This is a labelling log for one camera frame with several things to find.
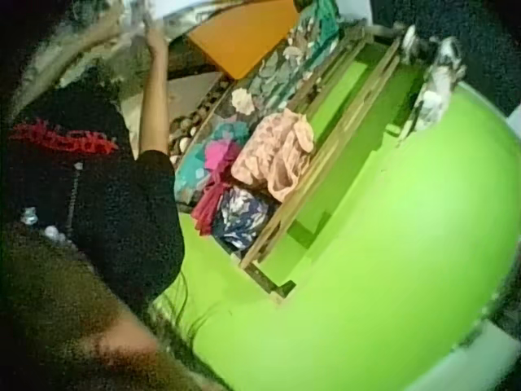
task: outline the orange board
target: orange board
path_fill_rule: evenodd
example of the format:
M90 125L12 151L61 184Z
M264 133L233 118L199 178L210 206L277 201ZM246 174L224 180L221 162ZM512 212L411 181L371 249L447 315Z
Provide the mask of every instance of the orange board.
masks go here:
M211 18L190 39L234 79L241 79L295 25L292 0L253 2Z

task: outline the red embroidery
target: red embroidery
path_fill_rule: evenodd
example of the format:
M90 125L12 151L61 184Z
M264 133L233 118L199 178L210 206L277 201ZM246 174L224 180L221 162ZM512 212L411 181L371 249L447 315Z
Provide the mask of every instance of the red embroidery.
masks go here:
M53 149L55 151L103 153L109 155L119 149L116 139L109 140L107 135L88 130L69 130L60 134L61 126L49 129L49 122L37 118L36 124L21 123L15 125L11 140L28 140L31 143Z

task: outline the pink cloth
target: pink cloth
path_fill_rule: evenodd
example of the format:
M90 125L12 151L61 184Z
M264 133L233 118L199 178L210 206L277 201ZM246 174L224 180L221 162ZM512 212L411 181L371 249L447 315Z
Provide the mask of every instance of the pink cloth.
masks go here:
M195 229L201 236L212 233L212 222L225 190L231 185L225 181L230 175L230 166L240 153L240 147L233 141L210 142L204 151L204 168L212 171L210 182L203 190L203 196L192 210L191 216L197 220Z
M265 117L256 127L231 173L251 186L267 186L283 202L309 164L313 129L306 117L285 109Z

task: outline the black shirt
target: black shirt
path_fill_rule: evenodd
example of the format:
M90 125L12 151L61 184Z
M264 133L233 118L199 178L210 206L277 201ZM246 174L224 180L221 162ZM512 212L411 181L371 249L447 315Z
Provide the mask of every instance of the black shirt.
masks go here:
M79 81L44 94L3 136L4 222L34 208L34 227L63 232L135 312L175 280L184 244L173 167L157 151L134 160L103 89Z

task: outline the hand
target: hand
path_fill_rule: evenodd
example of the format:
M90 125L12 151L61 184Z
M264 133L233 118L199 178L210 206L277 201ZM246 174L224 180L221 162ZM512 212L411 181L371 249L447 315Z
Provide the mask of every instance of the hand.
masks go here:
M144 18L145 22L145 38L147 40L148 50L152 56L152 59L168 59L169 47L164 39L162 29L159 29L150 15L146 15Z

